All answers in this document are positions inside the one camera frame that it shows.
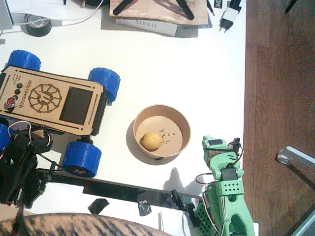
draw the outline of display screen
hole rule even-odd
[[[92,91],[70,87],[61,111],[60,120],[83,125],[92,95]]]

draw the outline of wire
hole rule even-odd
[[[224,233],[224,226],[225,226],[225,223],[227,221],[226,211],[225,211],[225,198],[224,198],[224,196],[222,196],[222,206],[223,206],[223,212],[224,212],[224,222],[223,222],[222,231],[221,231],[221,235],[220,236],[222,236],[223,233]]]
[[[202,202],[203,202],[203,204],[204,204],[204,206],[205,206],[205,210],[206,210],[207,216],[208,216],[208,218],[209,218],[209,220],[210,220],[210,222],[211,222],[213,228],[215,228],[215,230],[220,234],[220,232],[219,232],[217,226],[215,225],[213,219],[211,218],[210,213],[208,212],[207,203],[206,203],[206,200],[205,200],[205,197],[204,197],[204,195],[205,195],[206,192],[208,192],[208,191],[204,191],[204,192],[202,193]]]
[[[197,178],[199,178],[199,177],[201,177],[201,176],[208,176],[208,175],[213,175],[213,173],[204,173],[204,174],[200,174],[200,175],[196,176],[196,182],[199,183],[199,184],[203,184],[203,185],[208,185],[208,184],[210,184],[210,183],[213,183],[213,181],[212,181],[212,182],[209,182],[209,183],[203,183],[203,182],[199,182],[199,181],[197,180]]]
[[[104,2],[104,0],[102,0],[100,2],[100,4],[97,6],[97,8],[93,11],[93,13],[90,15],[90,16],[85,16],[85,17],[81,17],[81,18],[76,18],[76,19],[65,19],[65,20],[62,20],[62,21],[80,21],[80,22],[77,22],[77,23],[72,23],[72,24],[68,24],[68,25],[63,25],[63,26],[71,26],[71,25],[76,25],[76,24],[79,24],[79,23],[82,23],[82,22],[85,22],[86,20],[90,19],[92,16],[95,15],[96,11],[100,8],[100,6],[102,5],[102,3]],[[29,25],[29,24],[32,24],[32,23],[36,23],[36,22],[40,22],[40,21],[46,21],[46,20],[57,20],[59,21],[60,19],[54,19],[54,18],[42,18],[42,19],[38,19],[38,20],[35,20],[35,21],[30,21],[30,22],[25,22],[25,23],[17,23],[15,24],[16,26],[22,26],[22,25]]]
[[[15,122],[15,123],[9,125],[9,127],[8,127],[8,135],[9,135],[9,137],[11,138],[10,128],[11,128],[12,126],[18,124],[18,123],[27,123],[27,124],[30,126],[30,127],[29,127],[29,136],[30,136],[30,140],[32,140],[32,136],[31,136],[31,127],[32,127],[32,126],[31,126],[31,124],[30,124],[28,121],[25,121],[25,120],[20,120],[20,121],[17,121],[17,122]]]
[[[51,139],[51,137],[50,137],[50,134],[47,133],[47,135],[48,135],[48,144],[47,144],[47,147],[48,147],[49,144],[50,144],[50,139]]]
[[[42,155],[42,154],[40,154],[40,153],[36,153],[36,154],[40,155],[42,158],[44,158],[45,160],[47,160],[47,161],[49,161],[49,162],[51,162],[51,163],[54,162],[54,161],[50,160],[48,157],[46,157],[46,156],[44,156],[44,155]]]
[[[239,162],[239,161],[241,160],[242,156],[243,156],[244,150],[243,150],[242,146],[240,146],[240,148],[242,149],[241,155],[240,155],[240,157],[232,164],[232,166],[235,166],[236,163]]]

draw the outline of power adapter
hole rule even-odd
[[[241,0],[232,0],[230,2],[230,6],[226,8],[226,10],[223,12],[221,20],[220,20],[220,29],[219,31],[223,28],[225,29],[224,32],[226,32],[228,29],[232,27],[234,24],[234,21],[241,11],[240,5]]]

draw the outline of black stand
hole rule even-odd
[[[113,14],[115,16],[118,16],[129,4],[131,4],[134,0],[123,0],[114,10]],[[193,20],[195,16],[191,12],[190,8],[187,5],[186,0],[176,0],[178,5],[183,9],[185,14],[187,15],[187,18],[189,20]]]
[[[293,5],[296,3],[297,0],[292,0],[289,4],[289,6],[287,7],[287,9],[285,10],[286,13],[288,13],[290,11],[290,9],[293,7]]]

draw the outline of blue wheel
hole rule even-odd
[[[40,70],[40,59],[34,54],[23,51],[15,50],[11,53],[7,66],[13,65],[31,70]]]
[[[94,177],[102,152],[92,144],[72,142],[65,151],[62,168],[70,174]]]
[[[8,135],[8,126],[0,124],[0,151],[4,149],[8,142],[10,142],[10,138]]]
[[[99,82],[105,87],[108,102],[116,100],[120,83],[120,77],[116,72],[106,68],[94,68],[90,71],[89,80]]]

